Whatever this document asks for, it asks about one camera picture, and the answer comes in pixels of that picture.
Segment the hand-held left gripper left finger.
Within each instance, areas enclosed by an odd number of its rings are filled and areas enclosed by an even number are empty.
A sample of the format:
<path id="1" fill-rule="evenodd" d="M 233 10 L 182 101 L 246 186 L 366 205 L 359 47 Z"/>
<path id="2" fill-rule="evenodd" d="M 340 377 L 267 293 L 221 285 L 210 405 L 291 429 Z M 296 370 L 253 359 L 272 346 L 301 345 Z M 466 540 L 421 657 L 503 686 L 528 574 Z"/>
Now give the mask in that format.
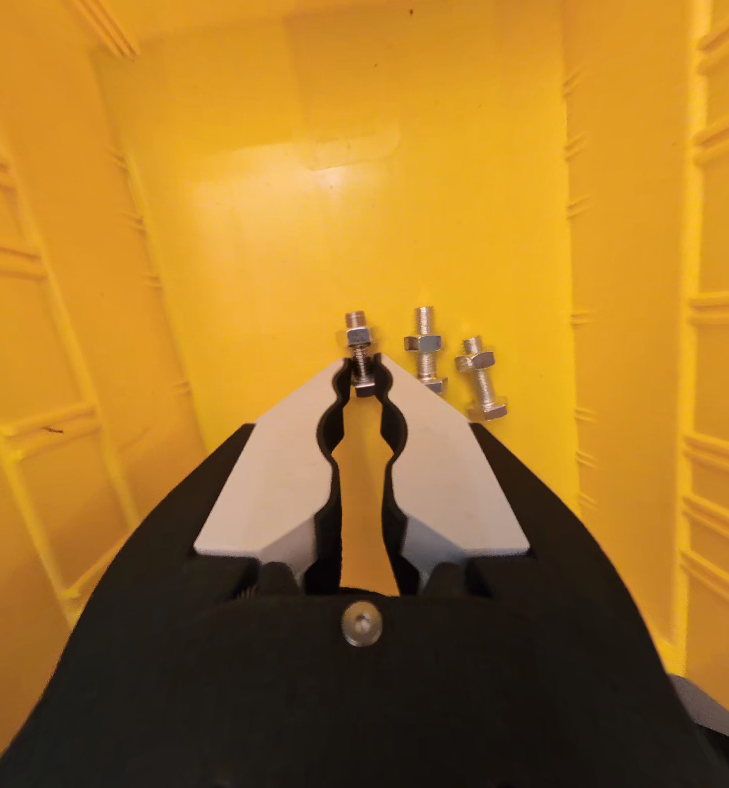
<path id="1" fill-rule="evenodd" d="M 333 453 L 350 393 L 351 362 L 340 360 L 254 422 L 195 540 L 198 555 L 284 564 L 306 593 L 339 591 L 342 500 Z"/>

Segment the yellow plastic bin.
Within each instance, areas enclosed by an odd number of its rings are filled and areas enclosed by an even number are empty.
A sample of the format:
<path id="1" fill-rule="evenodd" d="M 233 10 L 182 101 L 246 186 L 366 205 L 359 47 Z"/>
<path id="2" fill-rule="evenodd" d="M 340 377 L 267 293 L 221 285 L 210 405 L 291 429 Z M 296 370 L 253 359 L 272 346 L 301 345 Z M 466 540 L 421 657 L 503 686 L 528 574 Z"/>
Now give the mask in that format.
<path id="1" fill-rule="evenodd" d="M 529 554 L 198 555 L 418 307 Z M 0 2 L 0 786 L 729 786 L 729 2 Z"/>

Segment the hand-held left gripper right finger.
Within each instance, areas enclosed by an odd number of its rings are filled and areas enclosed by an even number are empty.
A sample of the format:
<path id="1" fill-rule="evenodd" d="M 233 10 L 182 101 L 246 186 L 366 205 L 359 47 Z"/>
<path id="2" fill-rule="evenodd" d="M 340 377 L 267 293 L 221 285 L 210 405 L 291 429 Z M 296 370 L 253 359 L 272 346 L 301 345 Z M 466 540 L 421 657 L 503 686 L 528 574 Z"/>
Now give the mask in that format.
<path id="1" fill-rule="evenodd" d="M 391 451 L 382 538 L 402 596 L 442 564 L 525 557 L 530 543 L 479 444 L 474 425 L 405 369 L 374 360 L 380 436 Z"/>

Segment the silver hex bolt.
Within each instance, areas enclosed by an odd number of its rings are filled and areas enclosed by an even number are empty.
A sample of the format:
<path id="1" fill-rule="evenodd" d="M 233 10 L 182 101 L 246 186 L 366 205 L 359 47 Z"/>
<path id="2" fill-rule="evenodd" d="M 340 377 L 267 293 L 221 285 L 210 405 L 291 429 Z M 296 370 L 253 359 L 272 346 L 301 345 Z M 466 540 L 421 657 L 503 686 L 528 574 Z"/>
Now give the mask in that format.
<path id="1" fill-rule="evenodd" d="M 437 334 L 435 325 L 435 313 L 433 307 L 418 307 L 414 310 L 415 329 L 411 335 Z M 438 376 L 438 355 L 412 353 L 416 357 L 416 376 L 418 381 L 428 390 L 442 396 L 446 393 L 447 378 Z"/>
<path id="2" fill-rule="evenodd" d="M 486 348 L 481 336 L 470 337 L 462 342 L 463 352 L 460 355 L 476 353 Z M 469 380 L 471 390 L 474 393 L 474 400 L 468 408 L 468 419 L 474 423 L 484 423 L 503 419 L 507 416 L 507 401 L 496 395 L 490 370 L 478 370 L 473 373 L 458 372 Z"/>
<path id="3" fill-rule="evenodd" d="M 350 311 L 344 317 L 345 329 L 370 326 L 366 314 L 363 310 Z M 371 346 L 359 346 L 347 350 L 352 362 L 351 386 L 357 398 L 367 399 L 375 397 L 377 386 L 373 371 L 373 348 Z"/>

